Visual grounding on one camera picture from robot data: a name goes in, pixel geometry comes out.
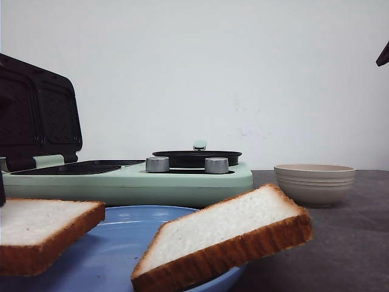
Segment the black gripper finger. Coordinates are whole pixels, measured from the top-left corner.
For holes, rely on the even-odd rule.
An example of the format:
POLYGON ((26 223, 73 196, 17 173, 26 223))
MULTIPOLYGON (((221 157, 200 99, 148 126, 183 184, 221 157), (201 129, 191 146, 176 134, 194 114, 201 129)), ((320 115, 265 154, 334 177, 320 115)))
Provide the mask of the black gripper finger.
POLYGON ((389 62, 389 42, 385 45, 384 49, 376 60, 377 66, 383 66, 389 62))
POLYGON ((4 190, 3 175, 0 172, 0 207, 2 207, 6 202, 6 195, 4 190))

